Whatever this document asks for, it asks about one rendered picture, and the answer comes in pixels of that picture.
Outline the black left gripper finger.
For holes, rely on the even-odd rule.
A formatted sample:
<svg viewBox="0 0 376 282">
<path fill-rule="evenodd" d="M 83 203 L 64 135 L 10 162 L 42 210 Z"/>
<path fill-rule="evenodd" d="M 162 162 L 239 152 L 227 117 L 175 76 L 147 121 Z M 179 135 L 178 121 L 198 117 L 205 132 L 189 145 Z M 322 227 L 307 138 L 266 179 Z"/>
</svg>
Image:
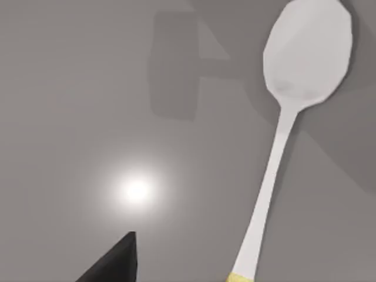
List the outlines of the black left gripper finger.
<svg viewBox="0 0 376 282">
<path fill-rule="evenodd" d="M 136 232 L 130 231 L 75 282 L 136 282 L 137 267 Z"/>
</svg>

